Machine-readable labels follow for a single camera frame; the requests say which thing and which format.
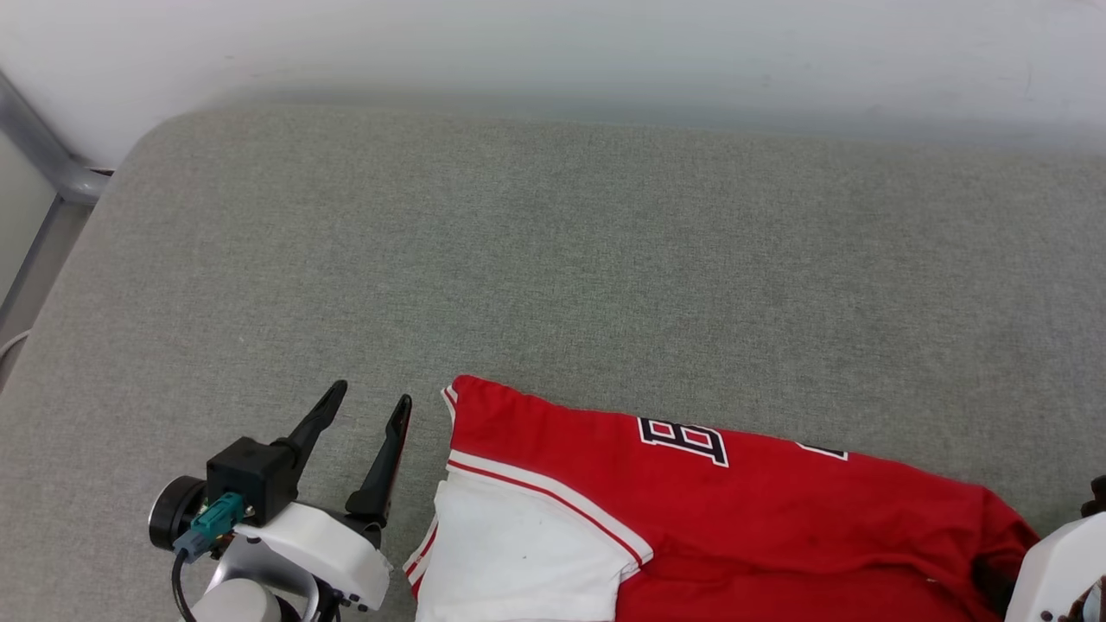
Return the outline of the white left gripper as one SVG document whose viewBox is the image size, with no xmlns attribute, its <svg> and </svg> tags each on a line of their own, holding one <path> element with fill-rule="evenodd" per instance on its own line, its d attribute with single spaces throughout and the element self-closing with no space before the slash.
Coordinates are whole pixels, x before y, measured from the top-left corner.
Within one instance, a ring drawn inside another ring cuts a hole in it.
<svg viewBox="0 0 1106 622">
<path fill-rule="evenodd" d="M 347 390 L 347 380 L 337 379 L 291 433 L 272 442 L 291 454 L 289 470 L 301 475 Z M 410 395 L 403 395 L 392 410 L 371 470 L 345 502 L 352 519 L 387 526 L 411 411 Z M 344 605 L 375 612 L 390 587 L 392 564 L 367 536 L 336 516 L 293 502 L 264 526 L 234 528 L 226 548 L 226 579 L 251 581 L 276 601 L 298 607 L 300 614 L 335 614 Z"/>
</svg>

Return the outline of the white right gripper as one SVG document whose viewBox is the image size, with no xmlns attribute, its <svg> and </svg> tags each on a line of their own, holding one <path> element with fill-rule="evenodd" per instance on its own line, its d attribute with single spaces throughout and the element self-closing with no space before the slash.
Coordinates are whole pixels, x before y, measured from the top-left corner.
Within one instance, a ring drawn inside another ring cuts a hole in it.
<svg viewBox="0 0 1106 622">
<path fill-rule="evenodd" d="M 1023 563 L 978 556 L 975 590 L 1004 622 L 1106 619 L 1106 514 L 1071 521 L 1040 540 Z"/>
</svg>

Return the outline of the red white Bulls jersey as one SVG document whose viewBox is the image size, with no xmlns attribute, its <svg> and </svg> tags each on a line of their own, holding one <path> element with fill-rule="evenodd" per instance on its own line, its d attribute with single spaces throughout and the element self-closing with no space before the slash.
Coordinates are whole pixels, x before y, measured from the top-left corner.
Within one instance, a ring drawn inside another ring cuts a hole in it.
<svg viewBox="0 0 1106 622">
<path fill-rule="evenodd" d="M 416 622 L 1001 622 L 978 556 L 1039 535 L 995 493 L 901 463 L 489 381 L 453 434 Z"/>
</svg>

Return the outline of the black round motor housing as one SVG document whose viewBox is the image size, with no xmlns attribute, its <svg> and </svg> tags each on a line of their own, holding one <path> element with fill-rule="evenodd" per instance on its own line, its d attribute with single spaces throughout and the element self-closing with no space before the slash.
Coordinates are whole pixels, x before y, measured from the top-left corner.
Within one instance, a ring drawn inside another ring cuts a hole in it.
<svg viewBox="0 0 1106 622">
<path fill-rule="evenodd" d="M 207 483 L 194 476 L 179 476 L 171 480 L 149 514 L 149 540 L 158 549 L 174 550 L 174 542 L 191 526 L 206 502 Z"/>
</svg>

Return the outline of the grey metal frame post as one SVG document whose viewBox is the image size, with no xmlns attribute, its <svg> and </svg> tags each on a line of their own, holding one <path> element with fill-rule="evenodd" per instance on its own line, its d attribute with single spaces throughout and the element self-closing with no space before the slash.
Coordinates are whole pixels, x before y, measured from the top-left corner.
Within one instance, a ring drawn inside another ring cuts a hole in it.
<svg viewBox="0 0 1106 622">
<path fill-rule="evenodd" d="M 109 182 L 0 73 L 0 341 L 30 331 Z"/>
</svg>

